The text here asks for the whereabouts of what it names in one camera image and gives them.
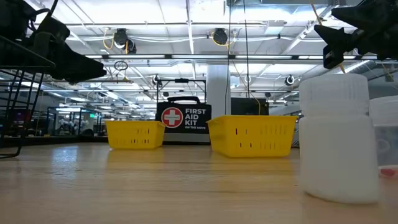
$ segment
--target white pillar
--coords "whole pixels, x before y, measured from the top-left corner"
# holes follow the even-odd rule
[[[207,104],[211,118],[231,114],[231,85],[227,65],[209,65],[207,68]]]

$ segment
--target red cross logo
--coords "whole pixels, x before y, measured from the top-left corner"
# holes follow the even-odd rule
[[[162,122],[168,128],[176,128],[182,124],[182,112],[178,108],[167,108],[162,113]]]

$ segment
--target white container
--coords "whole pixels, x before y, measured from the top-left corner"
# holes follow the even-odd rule
[[[398,177],[398,96],[371,100],[369,115],[376,130],[380,175]]]
[[[358,74],[332,74],[300,84],[300,107],[305,116],[367,114],[368,80]]]
[[[310,195],[334,202],[377,202],[375,148],[368,116],[302,118],[300,186]]]

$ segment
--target table surface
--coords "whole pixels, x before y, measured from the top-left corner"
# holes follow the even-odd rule
[[[302,193],[299,151],[228,159],[208,146],[115,151],[105,143],[32,146],[0,160],[1,223],[398,223],[398,180],[381,202]]]

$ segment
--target yellow basket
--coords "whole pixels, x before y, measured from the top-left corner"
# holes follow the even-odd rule
[[[208,121],[211,148],[229,157],[290,154],[296,116],[231,116]]]
[[[165,126],[159,121],[105,121],[113,149],[155,149],[162,145]]]

